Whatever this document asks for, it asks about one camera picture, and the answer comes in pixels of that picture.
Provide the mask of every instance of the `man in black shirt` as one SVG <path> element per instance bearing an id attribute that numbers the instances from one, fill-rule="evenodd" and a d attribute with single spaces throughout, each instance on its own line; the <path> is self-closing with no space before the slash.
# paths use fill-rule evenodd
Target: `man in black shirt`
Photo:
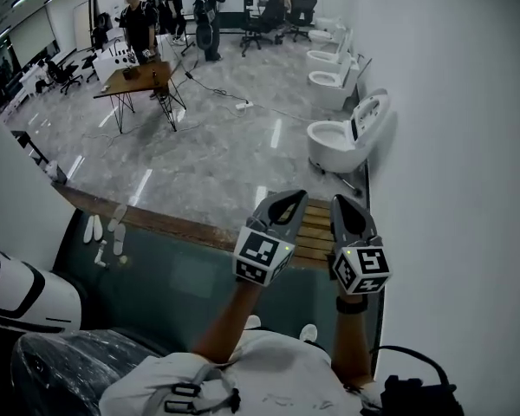
<path id="1" fill-rule="evenodd" d="M 185 32 L 185 26 L 187 22 L 183 15 L 181 14 L 181 10 L 183 9 L 183 4 L 181 0 L 166 0 L 167 6 L 170 9 L 169 23 L 167 29 L 169 30 L 173 38 L 172 43 L 175 45 L 183 45 L 185 44 L 185 38 L 181 38 L 183 33 Z"/>
<path id="2" fill-rule="evenodd" d="M 219 20 L 218 20 L 218 3 L 223 3 L 225 0 L 196 0 L 195 7 L 202 2 L 206 2 L 208 9 L 215 12 L 214 19 L 210 22 L 211 25 L 211 46 L 205 51 L 205 58 L 207 62 L 219 62 L 222 56 L 218 53 L 219 48 Z"/>
<path id="3" fill-rule="evenodd" d="M 127 6 L 120 16 L 120 28 L 124 29 L 127 48 L 135 51 L 139 64 L 158 60 L 156 46 L 156 10 L 151 4 L 140 0 L 126 0 Z"/>

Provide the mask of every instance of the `plastic-wrapped object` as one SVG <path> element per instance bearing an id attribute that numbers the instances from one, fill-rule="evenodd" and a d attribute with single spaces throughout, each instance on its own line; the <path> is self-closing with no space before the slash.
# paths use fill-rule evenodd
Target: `plastic-wrapped object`
<path id="1" fill-rule="evenodd" d="M 21 337 L 11 358 L 14 391 L 29 413 L 100 415 L 104 390 L 156 353 L 112 330 Z"/>

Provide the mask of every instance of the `watch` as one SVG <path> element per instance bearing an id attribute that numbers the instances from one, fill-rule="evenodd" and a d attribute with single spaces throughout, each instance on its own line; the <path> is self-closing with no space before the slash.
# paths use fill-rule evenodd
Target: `watch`
<path id="1" fill-rule="evenodd" d="M 344 315 L 359 315 L 367 310 L 367 296 L 362 295 L 362 302 L 348 303 L 337 296 L 337 311 Z"/>

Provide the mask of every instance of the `slipper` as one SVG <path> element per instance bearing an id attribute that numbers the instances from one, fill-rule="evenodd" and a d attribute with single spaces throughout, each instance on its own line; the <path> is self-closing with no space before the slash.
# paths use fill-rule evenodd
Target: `slipper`
<path id="1" fill-rule="evenodd" d="M 93 239 L 93 228 L 94 228 L 94 216 L 88 218 L 87 228 L 85 228 L 85 234 L 83 234 L 83 243 L 88 244 Z"/>
<path id="2" fill-rule="evenodd" d="M 118 205 L 118 207 L 114 211 L 114 215 L 112 216 L 112 220 L 107 225 L 107 230 L 113 232 L 115 228 L 118 226 L 118 223 L 121 222 L 123 216 L 127 212 L 127 205 Z"/>
<path id="3" fill-rule="evenodd" d="M 119 224 L 114 231 L 114 254 L 121 256 L 123 252 L 123 239 L 125 239 L 125 225 Z"/>
<path id="4" fill-rule="evenodd" d="M 94 240 L 96 242 L 100 242 L 102 240 L 102 235 L 104 234 L 104 230 L 102 229 L 101 218 L 98 215 L 94 216 L 93 233 L 94 233 Z"/>

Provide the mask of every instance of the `tabletop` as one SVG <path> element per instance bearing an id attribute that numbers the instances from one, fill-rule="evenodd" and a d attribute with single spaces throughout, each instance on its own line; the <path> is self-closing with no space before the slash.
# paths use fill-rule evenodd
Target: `tabletop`
<path id="1" fill-rule="evenodd" d="M 126 80 L 123 76 L 123 69 L 116 69 L 106 81 L 105 86 L 109 85 L 110 88 L 103 93 L 99 92 L 94 98 L 100 99 L 101 97 L 107 97 L 109 95 L 165 88 L 172 78 L 172 68 L 168 62 L 147 63 L 146 65 L 140 65 L 134 68 L 139 70 L 139 76 L 136 79 Z M 153 71 L 156 71 L 156 75 L 158 76 L 158 85 L 154 85 Z"/>

